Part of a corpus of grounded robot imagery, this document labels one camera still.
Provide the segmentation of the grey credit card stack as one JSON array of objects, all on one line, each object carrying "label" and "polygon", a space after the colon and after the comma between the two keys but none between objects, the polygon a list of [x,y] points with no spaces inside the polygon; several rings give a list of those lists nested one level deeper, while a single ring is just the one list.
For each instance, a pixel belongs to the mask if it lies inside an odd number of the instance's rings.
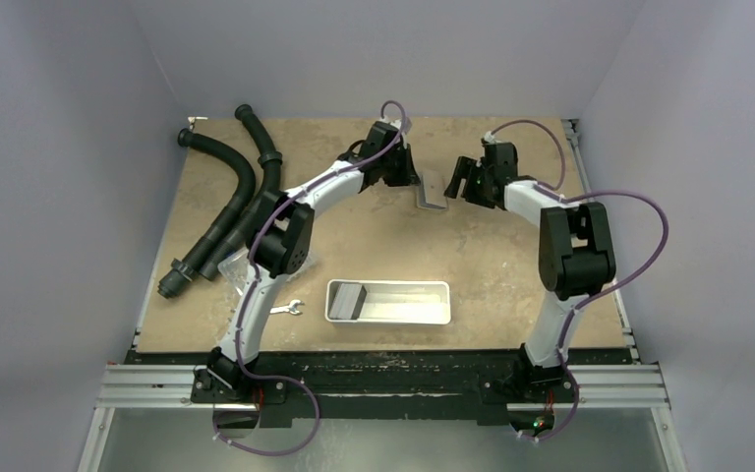
[{"label": "grey credit card stack", "polygon": [[362,284],[340,284],[332,299],[328,317],[333,321],[355,321],[362,313],[366,296],[367,289]]}]

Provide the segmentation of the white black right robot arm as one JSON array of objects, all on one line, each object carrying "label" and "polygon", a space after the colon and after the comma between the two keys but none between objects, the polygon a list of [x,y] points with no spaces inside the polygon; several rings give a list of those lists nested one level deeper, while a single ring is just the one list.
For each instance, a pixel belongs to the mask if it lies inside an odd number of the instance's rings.
[{"label": "white black right robot arm", "polygon": [[546,294],[510,379],[520,397],[535,400],[563,379],[585,302],[615,278],[609,215],[600,203],[569,201],[519,175],[515,145],[485,143],[483,150],[478,159],[458,157],[444,194],[516,214],[539,230],[538,273]]}]

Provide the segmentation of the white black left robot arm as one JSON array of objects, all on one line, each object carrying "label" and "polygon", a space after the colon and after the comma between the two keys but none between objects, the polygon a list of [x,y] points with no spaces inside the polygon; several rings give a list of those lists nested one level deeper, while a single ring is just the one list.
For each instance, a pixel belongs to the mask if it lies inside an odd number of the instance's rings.
[{"label": "white black left robot arm", "polygon": [[412,186],[416,172],[406,134],[408,119],[381,118],[357,150],[341,154],[313,179],[286,191],[265,191],[247,240],[247,271],[230,326],[210,352],[207,372],[228,401],[248,398],[268,378],[251,372],[279,291],[307,260],[315,219],[382,180]]}]

